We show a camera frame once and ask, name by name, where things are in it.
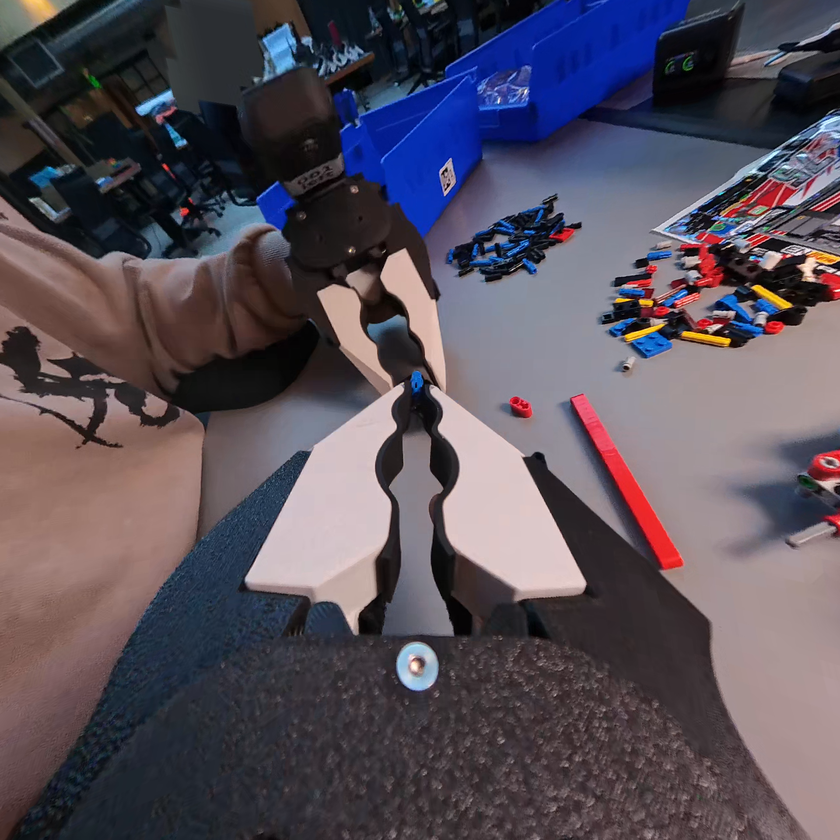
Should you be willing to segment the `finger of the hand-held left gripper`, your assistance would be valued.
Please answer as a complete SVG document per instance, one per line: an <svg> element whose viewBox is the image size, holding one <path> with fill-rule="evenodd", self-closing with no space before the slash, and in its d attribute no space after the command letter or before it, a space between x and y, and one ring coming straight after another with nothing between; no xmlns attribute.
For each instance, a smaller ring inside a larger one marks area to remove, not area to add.
<svg viewBox="0 0 840 840"><path fill-rule="evenodd" d="M437 302L405 248L386 258L381 284L388 297L402 309L408 333L422 355L430 379L440 391L446 392L445 351Z"/></svg>
<svg viewBox="0 0 840 840"><path fill-rule="evenodd" d="M378 266L364 266L317 292L321 308L334 336L332 342L380 394L393 388L393 380L379 360L375 342L367 332L372 323L398 314L387 294Z"/></svg>

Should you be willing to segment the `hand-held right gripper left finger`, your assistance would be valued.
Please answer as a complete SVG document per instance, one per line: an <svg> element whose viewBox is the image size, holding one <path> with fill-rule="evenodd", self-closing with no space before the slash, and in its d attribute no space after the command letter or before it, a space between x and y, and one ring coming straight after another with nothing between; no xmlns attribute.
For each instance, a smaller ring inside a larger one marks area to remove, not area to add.
<svg viewBox="0 0 840 840"><path fill-rule="evenodd" d="M316 444L245 588L330 602L349 625L382 625L401 569L391 485L403 469L404 433L400 384Z"/></svg>

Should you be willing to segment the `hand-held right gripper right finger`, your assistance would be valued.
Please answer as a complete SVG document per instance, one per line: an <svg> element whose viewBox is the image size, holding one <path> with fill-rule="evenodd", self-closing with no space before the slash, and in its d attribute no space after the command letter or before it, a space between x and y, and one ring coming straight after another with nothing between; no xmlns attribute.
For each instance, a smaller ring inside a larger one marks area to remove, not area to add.
<svg viewBox="0 0 840 840"><path fill-rule="evenodd" d="M582 595L586 581L526 457L435 385L423 386L431 565L452 624L498 606Z"/></svg>

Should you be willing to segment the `labelled blue storage bin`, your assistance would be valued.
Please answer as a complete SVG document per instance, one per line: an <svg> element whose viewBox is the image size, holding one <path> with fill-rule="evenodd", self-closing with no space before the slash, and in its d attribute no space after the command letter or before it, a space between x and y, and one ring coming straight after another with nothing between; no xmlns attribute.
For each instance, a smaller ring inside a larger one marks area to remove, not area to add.
<svg viewBox="0 0 840 840"><path fill-rule="evenodd" d="M266 184L259 209L279 230L315 189L361 175L426 235L482 158L470 76L344 124L326 84L300 67L246 89L239 121Z"/></svg>

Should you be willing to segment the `pile of blue black pins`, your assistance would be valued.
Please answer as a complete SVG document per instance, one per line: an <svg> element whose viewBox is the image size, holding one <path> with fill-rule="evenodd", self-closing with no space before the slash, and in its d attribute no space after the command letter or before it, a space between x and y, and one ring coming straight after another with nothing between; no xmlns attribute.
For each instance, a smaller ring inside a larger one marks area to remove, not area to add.
<svg viewBox="0 0 840 840"><path fill-rule="evenodd" d="M567 242L582 228L556 209L552 194L540 204L500 217L472 238L451 248L445 262L458 277L476 275L485 284L520 272L537 274L551 248Z"/></svg>

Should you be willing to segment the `long red toy beam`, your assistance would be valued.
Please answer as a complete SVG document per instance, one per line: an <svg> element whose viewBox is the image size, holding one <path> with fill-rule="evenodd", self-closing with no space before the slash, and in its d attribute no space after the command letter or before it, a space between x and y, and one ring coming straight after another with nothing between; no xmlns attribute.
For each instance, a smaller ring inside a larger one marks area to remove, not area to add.
<svg viewBox="0 0 840 840"><path fill-rule="evenodd" d="M681 569L685 562L651 506L606 426L585 394L570 399L574 413L588 434L604 467L632 513L662 571Z"/></svg>

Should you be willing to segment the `pile of mixed toy bricks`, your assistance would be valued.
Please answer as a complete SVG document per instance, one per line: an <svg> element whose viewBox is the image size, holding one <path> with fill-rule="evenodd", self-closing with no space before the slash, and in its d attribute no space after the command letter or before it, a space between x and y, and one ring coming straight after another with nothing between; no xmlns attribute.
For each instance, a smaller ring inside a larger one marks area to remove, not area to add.
<svg viewBox="0 0 840 840"><path fill-rule="evenodd" d="M838 249L766 234L713 244L663 242L612 280L599 323L651 359L678 341L740 349L803 324L838 301Z"/></svg>

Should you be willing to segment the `partly built toy car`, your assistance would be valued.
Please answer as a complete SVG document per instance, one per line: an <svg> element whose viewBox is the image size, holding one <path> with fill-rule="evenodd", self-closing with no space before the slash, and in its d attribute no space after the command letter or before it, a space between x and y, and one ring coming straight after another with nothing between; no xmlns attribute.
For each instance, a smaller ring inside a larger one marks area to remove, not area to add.
<svg viewBox="0 0 840 840"><path fill-rule="evenodd" d="M831 512L817 524L788 536L793 549L819 539L838 539L839 535L839 449L817 454L808 468L796 477L795 492L803 498L819 500Z"/></svg>

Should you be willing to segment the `person's left forearm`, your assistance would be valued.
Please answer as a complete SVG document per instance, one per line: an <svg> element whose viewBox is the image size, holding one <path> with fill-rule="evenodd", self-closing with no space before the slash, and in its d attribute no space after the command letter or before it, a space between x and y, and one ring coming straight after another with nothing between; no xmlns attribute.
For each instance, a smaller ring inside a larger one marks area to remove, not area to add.
<svg viewBox="0 0 840 840"><path fill-rule="evenodd" d="M288 339L308 318L292 289L288 245L246 226L223 253L95 259L67 242L1 224L2 316L34 327L106 372L160 397L215 358Z"/></svg>

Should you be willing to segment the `black round pad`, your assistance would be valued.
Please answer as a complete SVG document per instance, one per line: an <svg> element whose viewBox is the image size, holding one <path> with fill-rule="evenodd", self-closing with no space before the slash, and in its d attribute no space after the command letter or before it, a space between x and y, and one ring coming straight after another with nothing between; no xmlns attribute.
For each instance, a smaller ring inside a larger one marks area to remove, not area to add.
<svg viewBox="0 0 840 840"><path fill-rule="evenodd" d="M312 322L292 336L236 359L215 358L184 374L171 402L195 415L244 410L283 393L305 370L319 345Z"/></svg>

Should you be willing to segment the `row of black office chairs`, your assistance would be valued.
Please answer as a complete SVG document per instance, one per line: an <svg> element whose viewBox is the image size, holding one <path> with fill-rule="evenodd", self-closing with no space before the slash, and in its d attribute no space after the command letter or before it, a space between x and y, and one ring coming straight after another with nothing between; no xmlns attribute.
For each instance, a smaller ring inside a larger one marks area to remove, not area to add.
<svg viewBox="0 0 840 840"><path fill-rule="evenodd" d="M178 144L167 121L140 117L127 126L114 112L90 121L83 130L98 160L115 161L121 172L133 174L116 186L129 196L142 219L149 219L170 240L162 248L163 257L180 254L195 256L195 242L203 235L221 236L206 221L206 215L221 217L225 199L237 199L233 187L213 162Z"/></svg>

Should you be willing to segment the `cluttered background workbench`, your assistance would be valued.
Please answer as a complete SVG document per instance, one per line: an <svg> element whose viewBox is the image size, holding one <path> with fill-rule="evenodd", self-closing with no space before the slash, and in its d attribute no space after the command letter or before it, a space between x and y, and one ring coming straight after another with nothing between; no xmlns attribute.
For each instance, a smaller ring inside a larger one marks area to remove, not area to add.
<svg viewBox="0 0 840 840"><path fill-rule="evenodd" d="M334 86L372 63L369 51L339 37L337 45L300 35L292 23L280 24L259 39L267 80L298 68L314 70L328 86Z"/></svg>

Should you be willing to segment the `shiny clear plastic bag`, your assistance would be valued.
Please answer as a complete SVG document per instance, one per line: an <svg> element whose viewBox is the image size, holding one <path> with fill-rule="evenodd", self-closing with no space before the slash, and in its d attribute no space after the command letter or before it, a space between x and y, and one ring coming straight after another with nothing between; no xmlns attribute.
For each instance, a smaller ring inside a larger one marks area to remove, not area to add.
<svg viewBox="0 0 840 840"><path fill-rule="evenodd" d="M525 106L530 101L530 65L498 70L482 78L476 86L480 109Z"/></svg>

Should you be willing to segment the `background wooden desk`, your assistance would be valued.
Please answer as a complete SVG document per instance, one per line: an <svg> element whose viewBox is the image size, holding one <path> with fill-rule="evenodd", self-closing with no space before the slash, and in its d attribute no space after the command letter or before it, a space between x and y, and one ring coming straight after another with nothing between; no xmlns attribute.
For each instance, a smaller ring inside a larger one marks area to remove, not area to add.
<svg viewBox="0 0 840 840"><path fill-rule="evenodd" d="M65 175L72 175L79 167L72 164L47 166L28 180L36 188L36 194L28 198L43 215L52 222L61 224L71 215L71 209L58 193L53 181ZM132 159L121 161L100 161L83 171L95 182L100 194L108 194L126 184L142 173L142 167Z"/></svg>

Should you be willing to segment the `person's beige clothing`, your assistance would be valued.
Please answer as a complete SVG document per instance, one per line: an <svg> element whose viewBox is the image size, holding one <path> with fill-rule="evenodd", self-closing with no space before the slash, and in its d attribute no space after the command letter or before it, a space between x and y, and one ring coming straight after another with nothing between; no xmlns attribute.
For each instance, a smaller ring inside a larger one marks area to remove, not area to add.
<svg viewBox="0 0 840 840"><path fill-rule="evenodd" d="M196 538L199 420L2 310L2 836Z"/></svg>

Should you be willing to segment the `holographic sticker sheet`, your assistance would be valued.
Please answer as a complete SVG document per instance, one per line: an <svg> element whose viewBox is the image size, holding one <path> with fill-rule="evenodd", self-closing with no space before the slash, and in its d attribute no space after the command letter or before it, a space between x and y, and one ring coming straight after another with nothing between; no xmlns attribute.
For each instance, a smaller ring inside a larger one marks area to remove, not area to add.
<svg viewBox="0 0 840 840"><path fill-rule="evenodd" d="M779 239L795 254L838 261L839 111L743 167L728 182L652 229L683 243Z"/></svg>

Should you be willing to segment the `black power bank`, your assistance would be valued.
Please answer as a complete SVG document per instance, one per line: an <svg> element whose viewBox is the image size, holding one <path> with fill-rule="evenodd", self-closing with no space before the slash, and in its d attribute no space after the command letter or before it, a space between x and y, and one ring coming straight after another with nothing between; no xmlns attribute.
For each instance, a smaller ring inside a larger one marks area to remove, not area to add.
<svg viewBox="0 0 840 840"><path fill-rule="evenodd" d="M653 104L673 104L719 86L738 45L743 1L728 9L686 18L658 38L654 53Z"/></svg>

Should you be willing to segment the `small black power adapter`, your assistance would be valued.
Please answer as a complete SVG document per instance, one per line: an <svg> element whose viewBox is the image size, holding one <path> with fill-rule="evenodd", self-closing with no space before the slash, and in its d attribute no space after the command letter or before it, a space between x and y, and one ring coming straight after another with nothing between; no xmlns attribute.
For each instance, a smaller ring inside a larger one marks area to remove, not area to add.
<svg viewBox="0 0 840 840"><path fill-rule="evenodd" d="M783 67L773 95L779 101L800 110L838 102L838 56L814 56Z"/></svg>

